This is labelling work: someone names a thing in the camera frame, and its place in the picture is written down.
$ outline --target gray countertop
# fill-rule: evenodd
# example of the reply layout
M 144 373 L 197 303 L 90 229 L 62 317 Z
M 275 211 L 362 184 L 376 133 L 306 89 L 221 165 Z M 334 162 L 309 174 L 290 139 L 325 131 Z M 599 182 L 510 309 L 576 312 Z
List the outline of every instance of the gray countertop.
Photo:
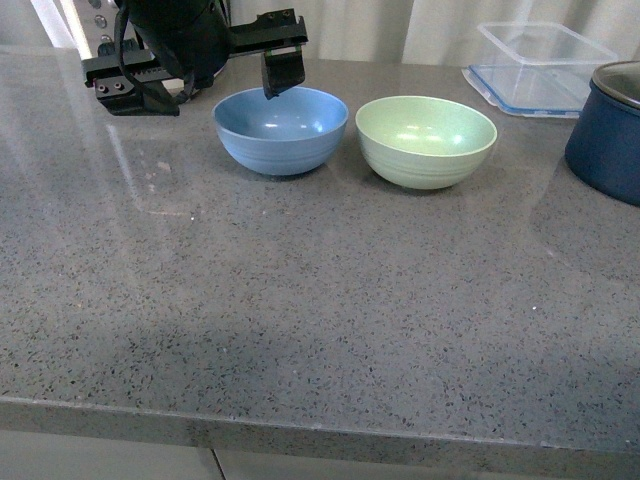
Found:
M 281 180 L 210 110 L 111 117 L 73 52 L 0 47 L 0 428 L 576 478 L 640 469 L 640 209 L 460 69 L 306 61 L 350 109 Z M 488 115 L 464 182 L 376 176 L 354 115 L 416 94 Z

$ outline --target black cable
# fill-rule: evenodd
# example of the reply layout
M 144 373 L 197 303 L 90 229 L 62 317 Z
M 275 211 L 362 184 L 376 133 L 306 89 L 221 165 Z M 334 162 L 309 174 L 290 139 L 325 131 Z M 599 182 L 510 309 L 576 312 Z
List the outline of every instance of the black cable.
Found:
M 124 64 L 124 32 L 127 28 L 127 22 L 129 21 L 129 8 L 127 7 L 126 0 L 122 0 L 122 4 L 118 9 L 118 13 L 116 14 L 116 24 L 114 28 L 114 36 L 115 38 L 115 46 L 116 46 L 116 55 L 118 57 L 118 66 L 120 67 L 120 72 L 133 84 L 134 87 L 139 89 L 144 95 L 148 95 L 153 98 L 155 101 L 159 102 L 162 105 L 167 104 L 167 100 L 162 98 L 157 92 L 151 90 L 150 88 L 145 87 L 144 83 L 135 78 L 133 74 L 127 71 L 127 67 Z

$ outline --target blue bowl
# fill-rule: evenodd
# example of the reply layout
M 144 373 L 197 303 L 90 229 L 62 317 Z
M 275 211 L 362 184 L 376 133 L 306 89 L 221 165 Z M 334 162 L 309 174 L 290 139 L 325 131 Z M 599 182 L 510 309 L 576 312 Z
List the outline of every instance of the blue bowl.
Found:
M 266 175 L 297 175 L 335 152 L 349 117 L 340 99 L 294 87 L 267 100 L 262 88 L 231 95 L 212 112 L 220 141 L 241 165 Z

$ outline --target bowl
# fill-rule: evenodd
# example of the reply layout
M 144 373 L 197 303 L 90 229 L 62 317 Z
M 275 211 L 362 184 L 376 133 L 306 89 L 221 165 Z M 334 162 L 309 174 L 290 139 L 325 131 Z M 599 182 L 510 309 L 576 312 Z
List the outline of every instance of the bowl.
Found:
M 335 152 L 349 117 L 329 93 L 294 87 L 267 100 L 262 88 L 218 103 L 212 116 L 218 137 L 241 165 L 265 175 L 313 170 Z
M 358 110 L 356 127 L 362 154 L 378 175 L 423 190 L 467 178 L 498 137 L 493 122 L 480 112 L 432 97 L 374 100 Z

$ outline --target blue pot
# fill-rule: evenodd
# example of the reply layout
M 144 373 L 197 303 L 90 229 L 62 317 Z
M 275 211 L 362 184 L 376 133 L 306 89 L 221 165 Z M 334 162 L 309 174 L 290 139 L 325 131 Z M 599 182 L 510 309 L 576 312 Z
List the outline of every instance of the blue pot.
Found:
M 640 206 L 640 62 L 598 68 L 565 150 L 569 168 L 611 197 Z

